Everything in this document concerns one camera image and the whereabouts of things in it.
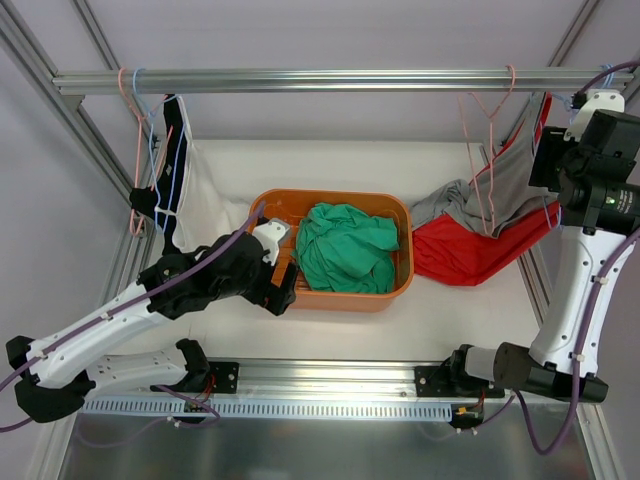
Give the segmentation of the grey tank top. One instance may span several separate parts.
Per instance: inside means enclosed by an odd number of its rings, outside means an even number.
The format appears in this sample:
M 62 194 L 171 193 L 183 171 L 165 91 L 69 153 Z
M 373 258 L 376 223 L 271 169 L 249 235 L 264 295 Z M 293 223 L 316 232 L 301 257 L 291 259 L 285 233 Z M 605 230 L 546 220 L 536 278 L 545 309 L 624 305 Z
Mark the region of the grey tank top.
M 533 106 L 525 115 L 511 145 L 498 154 L 484 171 L 470 181 L 451 181 L 410 208 L 412 228 L 423 227 L 445 215 L 467 231 L 498 238 L 527 215 L 540 210 L 543 223 L 551 226 L 557 195 L 546 187 L 529 184 L 538 141 L 534 136 L 544 125 L 547 94 L 531 96 Z

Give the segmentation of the blue wire hanger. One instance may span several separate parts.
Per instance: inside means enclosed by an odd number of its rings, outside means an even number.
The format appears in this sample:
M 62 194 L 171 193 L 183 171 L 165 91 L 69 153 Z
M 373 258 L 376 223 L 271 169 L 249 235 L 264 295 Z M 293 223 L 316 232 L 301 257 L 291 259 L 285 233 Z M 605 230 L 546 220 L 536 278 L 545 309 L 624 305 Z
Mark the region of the blue wire hanger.
M 608 71 L 609 69 L 613 68 L 613 64 L 604 64 L 600 66 L 601 70 L 604 71 Z M 611 87 L 613 80 L 615 79 L 615 72 L 610 72 L 607 76 L 602 77 L 601 80 L 601 85 L 600 88 L 609 88 Z M 565 112 L 568 112 L 569 114 L 569 125 L 571 125 L 577 115 L 578 109 L 574 109 L 573 108 L 573 100 L 570 96 L 567 95 L 563 95 L 563 94 L 559 94 L 559 93 L 555 93 L 555 92 L 551 92 L 549 93 L 550 97 L 552 100 L 555 100 L 556 102 L 558 102 L 559 104 L 562 105 L 562 108 L 565 110 Z M 560 222 L 560 217 L 561 217 L 561 208 L 559 210 L 558 213 L 558 223 Z
M 130 226 L 133 233 L 140 233 L 142 217 L 149 218 L 155 229 L 171 236 L 176 227 L 176 216 L 187 167 L 188 127 L 185 120 L 183 97 L 168 93 L 153 108 L 141 96 L 138 77 L 144 71 L 137 68 L 132 74 L 132 97 L 139 100 L 140 107 L 134 112 L 138 119 L 139 135 L 136 150 L 135 194 L 142 199 L 132 202 Z M 139 164 L 142 153 L 142 126 L 149 123 L 150 138 L 147 142 L 148 157 L 152 167 L 150 184 L 141 188 Z

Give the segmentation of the white tank top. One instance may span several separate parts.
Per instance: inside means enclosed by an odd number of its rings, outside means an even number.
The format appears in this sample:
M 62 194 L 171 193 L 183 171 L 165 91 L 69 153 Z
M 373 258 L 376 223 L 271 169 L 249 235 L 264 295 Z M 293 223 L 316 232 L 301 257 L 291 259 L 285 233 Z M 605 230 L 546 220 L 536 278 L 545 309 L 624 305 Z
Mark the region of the white tank top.
M 246 220 L 249 204 L 224 196 L 215 185 L 213 167 L 193 139 L 189 148 L 190 168 L 186 192 L 182 194 L 174 240 L 181 252 L 211 245 L 233 232 Z

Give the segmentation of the green tank top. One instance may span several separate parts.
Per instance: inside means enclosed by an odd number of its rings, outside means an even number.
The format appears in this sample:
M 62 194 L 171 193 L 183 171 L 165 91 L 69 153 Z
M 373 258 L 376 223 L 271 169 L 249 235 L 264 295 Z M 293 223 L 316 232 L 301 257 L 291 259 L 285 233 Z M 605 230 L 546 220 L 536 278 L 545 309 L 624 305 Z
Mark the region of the green tank top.
M 393 289 L 398 250 L 391 218 L 321 202 L 300 221 L 293 258 L 313 291 L 382 295 Z

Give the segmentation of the red tank top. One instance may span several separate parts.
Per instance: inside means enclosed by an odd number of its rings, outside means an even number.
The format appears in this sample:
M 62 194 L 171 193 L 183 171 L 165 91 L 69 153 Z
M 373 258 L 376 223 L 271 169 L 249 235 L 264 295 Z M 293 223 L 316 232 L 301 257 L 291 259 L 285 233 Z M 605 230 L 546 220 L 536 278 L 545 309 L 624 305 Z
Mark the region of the red tank top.
M 538 142 L 551 106 L 550 97 L 549 105 L 543 108 L 544 125 L 534 136 Z M 498 154 L 512 144 L 520 126 Z M 538 210 L 496 239 L 469 232 L 447 215 L 416 230 L 412 228 L 415 273 L 449 286 L 480 285 L 557 227 L 560 208 L 556 200 L 551 208 L 555 215 L 551 226 L 543 223 L 543 213 Z

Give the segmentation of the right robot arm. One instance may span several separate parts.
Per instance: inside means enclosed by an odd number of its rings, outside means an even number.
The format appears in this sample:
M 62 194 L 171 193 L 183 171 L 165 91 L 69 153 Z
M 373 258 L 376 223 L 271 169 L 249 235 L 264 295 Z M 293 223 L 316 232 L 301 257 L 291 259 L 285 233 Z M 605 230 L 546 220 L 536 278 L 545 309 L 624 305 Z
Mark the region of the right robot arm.
M 495 385 L 560 401 L 604 401 L 599 340 L 619 273 L 639 238 L 639 188 L 627 181 L 638 151 L 639 119 L 622 111 L 594 110 L 581 133 L 543 129 L 529 183 L 557 194 L 563 227 L 546 318 L 528 347 L 456 349 L 446 373 L 454 394 Z

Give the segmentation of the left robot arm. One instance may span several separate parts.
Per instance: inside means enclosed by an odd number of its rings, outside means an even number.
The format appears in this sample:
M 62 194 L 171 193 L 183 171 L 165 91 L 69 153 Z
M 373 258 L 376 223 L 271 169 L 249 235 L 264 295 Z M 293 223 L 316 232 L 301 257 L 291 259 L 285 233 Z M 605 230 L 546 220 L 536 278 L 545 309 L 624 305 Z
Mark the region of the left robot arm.
M 274 284 L 280 247 L 289 227 L 276 221 L 235 231 L 212 246 L 163 256 L 117 297 L 64 330 L 43 339 L 17 336 L 6 344 L 18 406 L 37 423 L 80 410 L 100 394 L 138 387 L 179 392 L 205 389 L 210 364 L 195 340 L 158 351 L 116 355 L 114 349 L 155 327 L 239 296 L 279 316 L 291 305 L 298 267 L 289 263 Z

